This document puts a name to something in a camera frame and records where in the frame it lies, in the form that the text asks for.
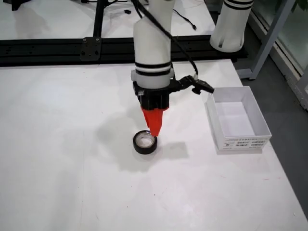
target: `red cone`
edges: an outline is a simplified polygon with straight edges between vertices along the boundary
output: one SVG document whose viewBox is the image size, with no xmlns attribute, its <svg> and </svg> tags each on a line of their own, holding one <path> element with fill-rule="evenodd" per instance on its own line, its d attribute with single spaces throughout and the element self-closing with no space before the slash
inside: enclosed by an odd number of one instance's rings
<svg viewBox="0 0 308 231">
<path fill-rule="evenodd" d="M 145 121 L 150 128 L 152 136 L 158 136 L 163 123 L 163 112 L 165 109 L 155 108 L 148 111 L 142 108 Z"/>
</svg>

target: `aluminum frame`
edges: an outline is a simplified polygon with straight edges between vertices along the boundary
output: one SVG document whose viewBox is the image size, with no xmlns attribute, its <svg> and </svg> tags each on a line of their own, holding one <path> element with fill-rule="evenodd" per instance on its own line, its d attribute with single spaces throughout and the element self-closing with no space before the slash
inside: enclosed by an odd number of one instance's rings
<svg viewBox="0 0 308 231">
<path fill-rule="evenodd" d="M 251 67 L 247 70 L 237 70 L 237 73 L 241 79 L 248 78 L 250 80 L 254 80 L 257 78 L 263 64 L 265 63 L 266 58 L 268 57 L 276 39 L 278 38 L 279 32 L 281 31 L 289 13 L 291 12 L 294 2 L 295 0 L 284 0 L 282 2 L 265 38 L 262 40 L 260 50 L 258 51 L 258 54 L 254 59 Z"/>
</svg>

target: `white table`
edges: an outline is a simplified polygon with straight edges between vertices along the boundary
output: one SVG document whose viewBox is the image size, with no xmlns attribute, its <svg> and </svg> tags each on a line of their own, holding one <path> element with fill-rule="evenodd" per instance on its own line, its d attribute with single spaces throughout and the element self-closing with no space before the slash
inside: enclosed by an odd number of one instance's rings
<svg viewBox="0 0 308 231">
<path fill-rule="evenodd" d="M 95 3 L 82 4 L 80 0 L 31 0 L 18 11 L 0 1 L 0 39 L 80 39 L 93 36 Z M 127 15 L 123 11 L 131 10 Z M 211 34 L 212 18 L 203 0 L 177 0 L 175 7 L 188 17 L 192 26 L 173 14 L 173 35 Z M 133 37 L 132 25 L 140 18 L 131 3 L 116 3 L 105 9 L 102 38 Z"/>
<path fill-rule="evenodd" d="M 229 60 L 197 65 L 213 87 L 241 86 Z M 146 124 L 133 68 L 0 70 L 0 230 L 308 230 L 270 144 L 217 153 L 205 93 L 173 94 L 158 150 L 137 154 L 131 139 Z"/>
</svg>

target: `white box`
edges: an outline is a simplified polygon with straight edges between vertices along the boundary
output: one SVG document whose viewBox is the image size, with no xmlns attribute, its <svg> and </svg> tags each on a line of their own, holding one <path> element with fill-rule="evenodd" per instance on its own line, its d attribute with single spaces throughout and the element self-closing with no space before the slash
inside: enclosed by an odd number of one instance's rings
<svg viewBox="0 0 308 231">
<path fill-rule="evenodd" d="M 206 102 L 218 149 L 260 150 L 271 133 L 250 87 L 216 88 Z"/>
</svg>

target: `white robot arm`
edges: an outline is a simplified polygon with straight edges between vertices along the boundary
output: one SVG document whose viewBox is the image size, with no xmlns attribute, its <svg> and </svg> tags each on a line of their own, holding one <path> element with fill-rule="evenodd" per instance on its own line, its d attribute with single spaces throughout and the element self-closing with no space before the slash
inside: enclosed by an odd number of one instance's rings
<svg viewBox="0 0 308 231">
<path fill-rule="evenodd" d="M 170 35 L 175 0 L 149 0 L 149 10 L 131 0 L 145 16 L 134 26 L 135 70 L 131 73 L 135 94 L 141 104 L 145 120 L 153 136 L 158 136 L 163 112 L 169 108 L 169 95 L 194 86 L 213 93 L 206 82 L 198 80 L 198 69 L 181 45 Z M 175 80 L 171 62 L 171 41 L 186 55 L 194 67 L 195 75 Z"/>
</svg>

